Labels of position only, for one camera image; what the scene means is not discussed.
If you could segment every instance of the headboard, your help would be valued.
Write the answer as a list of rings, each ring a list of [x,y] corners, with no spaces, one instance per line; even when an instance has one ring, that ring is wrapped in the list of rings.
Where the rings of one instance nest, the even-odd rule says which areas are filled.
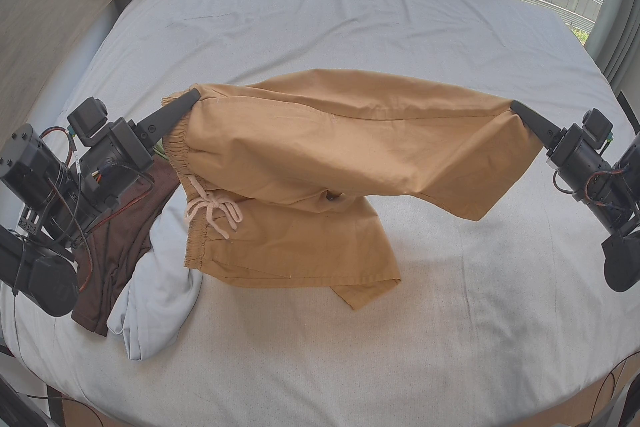
[[[0,0],[0,144],[112,0]]]

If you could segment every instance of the curtain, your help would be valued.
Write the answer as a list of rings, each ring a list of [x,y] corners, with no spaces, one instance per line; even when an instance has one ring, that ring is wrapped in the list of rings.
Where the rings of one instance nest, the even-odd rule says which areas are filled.
[[[584,47],[611,84],[616,96],[640,79],[640,0],[604,0]]]

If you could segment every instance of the light blue garment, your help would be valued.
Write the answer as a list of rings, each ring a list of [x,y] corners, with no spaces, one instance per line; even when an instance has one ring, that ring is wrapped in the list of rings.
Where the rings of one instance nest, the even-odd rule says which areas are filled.
[[[186,206],[180,186],[151,226],[152,249],[136,264],[107,319],[109,330],[123,336],[130,360],[151,358],[175,343],[198,298],[202,273],[184,267]]]

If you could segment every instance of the bed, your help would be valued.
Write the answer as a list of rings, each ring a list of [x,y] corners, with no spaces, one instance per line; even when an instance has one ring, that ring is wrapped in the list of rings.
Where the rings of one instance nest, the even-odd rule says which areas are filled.
[[[571,31],[517,0],[133,0],[59,122],[88,96],[140,119],[195,82],[310,68],[457,84],[560,126],[597,107],[614,124],[610,161],[634,137]],[[507,425],[640,345],[640,287],[607,287],[605,229],[551,177],[540,153],[477,223],[371,198],[403,281],[358,312],[327,288],[204,276],[177,343],[136,363],[118,337],[50,318],[3,284],[4,338],[46,383],[139,426]]]

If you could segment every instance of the clothing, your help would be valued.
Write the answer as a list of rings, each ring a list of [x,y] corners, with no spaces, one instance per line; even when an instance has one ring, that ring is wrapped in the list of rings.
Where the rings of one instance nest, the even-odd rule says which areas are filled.
[[[164,137],[188,200],[215,207],[193,216],[185,265],[236,286],[332,286],[354,309],[400,280],[364,196],[478,220],[542,147],[510,100],[427,80],[312,70],[195,87]]]
[[[122,335],[130,360],[149,359],[175,343],[200,293],[202,273],[182,264],[186,205],[178,187],[151,226],[151,249],[136,264],[107,319],[109,331]]]
[[[107,318],[131,279],[136,263],[151,249],[149,230],[154,220],[180,184],[169,162],[157,155],[148,174],[155,182],[153,190],[87,237],[93,257],[93,274],[79,295],[71,318],[102,336],[107,335]],[[120,198],[120,206],[139,197],[148,186],[141,180],[134,183]],[[78,247],[74,255],[78,262],[78,282],[83,283],[89,268],[86,248]]]

